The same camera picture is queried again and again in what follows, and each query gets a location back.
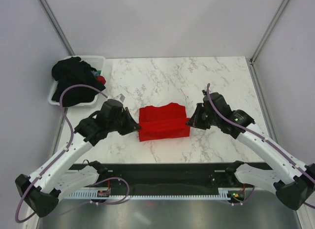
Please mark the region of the red t shirt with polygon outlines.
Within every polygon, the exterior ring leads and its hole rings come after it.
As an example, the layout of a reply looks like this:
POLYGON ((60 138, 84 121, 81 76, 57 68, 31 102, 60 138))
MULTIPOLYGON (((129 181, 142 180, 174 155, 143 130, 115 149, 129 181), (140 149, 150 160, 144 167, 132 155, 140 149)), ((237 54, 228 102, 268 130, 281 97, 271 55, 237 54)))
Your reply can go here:
POLYGON ((139 141, 150 141, 190 136, 186 108, 177 103, 165 106, 146 106, 139 109, 139 141))

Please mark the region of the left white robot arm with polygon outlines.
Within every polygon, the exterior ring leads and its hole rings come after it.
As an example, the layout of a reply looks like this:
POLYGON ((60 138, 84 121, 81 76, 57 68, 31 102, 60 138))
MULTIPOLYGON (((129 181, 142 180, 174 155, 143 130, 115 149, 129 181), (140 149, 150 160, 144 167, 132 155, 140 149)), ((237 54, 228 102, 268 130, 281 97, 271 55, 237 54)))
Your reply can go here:
POLYGON ((62 199, 80 188, 104 186, 108 181, 108 170, 98 161, 89 162, 71 176, 65 173, 109 133, 126 135, 140 129, 127 107, 118 100, 108 99, 99 111, 79 122, 69 142, 46 163, 30 175, 20 174, 16 178, 21 199, 42 218, 49 215, 62 199))

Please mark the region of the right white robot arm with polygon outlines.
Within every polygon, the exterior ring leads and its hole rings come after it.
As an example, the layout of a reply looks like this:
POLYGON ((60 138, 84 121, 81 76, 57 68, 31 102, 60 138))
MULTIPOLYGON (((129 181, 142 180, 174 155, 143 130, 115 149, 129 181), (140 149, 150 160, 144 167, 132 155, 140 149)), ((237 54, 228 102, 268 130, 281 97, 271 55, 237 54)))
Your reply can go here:
POLYGON ((298 210, 315 191, 315 165, 306 165, 289 154, 259 127, 243 110, 231 110, 219 93, 202 91, 202 103, 188 120, 187 126, 201 130, 217 127, 249 147, 269 166, 263 170, 242 161, 233 162, 225 170, 230 186, 249 184, 276 195, 286 207, 298 210))

